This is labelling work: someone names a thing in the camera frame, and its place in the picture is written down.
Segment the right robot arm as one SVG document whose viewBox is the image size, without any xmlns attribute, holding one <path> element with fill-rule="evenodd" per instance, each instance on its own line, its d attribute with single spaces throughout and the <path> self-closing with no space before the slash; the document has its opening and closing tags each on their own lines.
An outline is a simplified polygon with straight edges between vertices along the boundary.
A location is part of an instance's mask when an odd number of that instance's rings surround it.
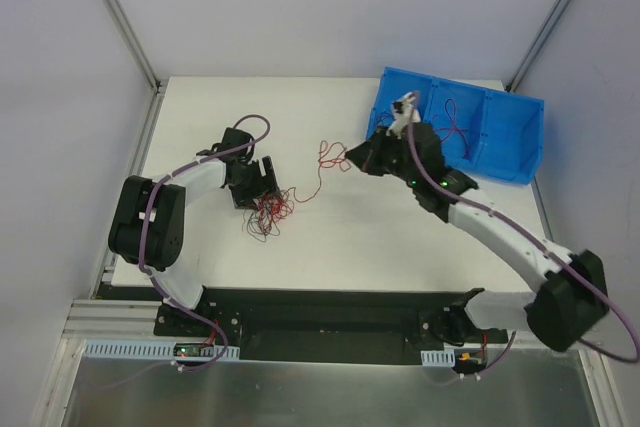
<svg viewBox="0 0 640 427">
<path fill-rule="evenodd" d="M 447 165 L 430 124 L 411 123 L 400 135 L 380 127 L 345 157 L 363 173 L 402 180 L 423 209 L 474 237 L 526 283 L 525 292 L 465 293 L 432 323 L 443 341 L 473 341 L 489 329 L 524 330 L 564 352 L 609 313 L 600 258 L 589 250 L 575 254 L 506 221 L 476 181 Z"/>
</svg>

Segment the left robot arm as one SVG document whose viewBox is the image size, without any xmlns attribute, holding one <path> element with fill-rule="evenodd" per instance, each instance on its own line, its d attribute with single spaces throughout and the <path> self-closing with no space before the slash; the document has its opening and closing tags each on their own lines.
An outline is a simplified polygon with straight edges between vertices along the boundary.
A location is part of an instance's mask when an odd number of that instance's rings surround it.
<svg viewBox="0 0 640 427">
<path fill-rule="evenodd" d="M 176 171 L 156 180 L 132 175 L 123 183 L 108 248 L 136 264 L 166 303 L 181 305 L 176 322 L 188 335 L 204 334 L 212 314 L 200 304 L 204 286 L 182 253 L 187 208 L 220 189 L 230 191 L 239 210 L 255 210 L 260 198 L 276 194 L 272 160 L 253 158 L 256 143 L 250 133 L 228 127 L 219 143 Z"/>
</svg>

